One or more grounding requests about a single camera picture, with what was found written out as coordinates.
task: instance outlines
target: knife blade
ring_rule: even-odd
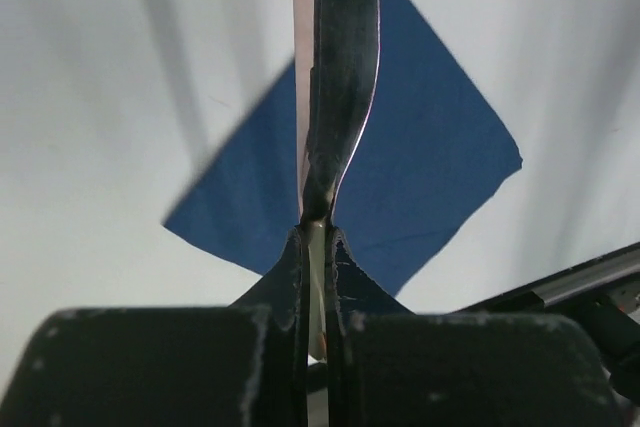
[[[371,109],[379,0],[293,0],[293,6],[298,205],[310,260],[309,354],[323,360],[327,229]]]

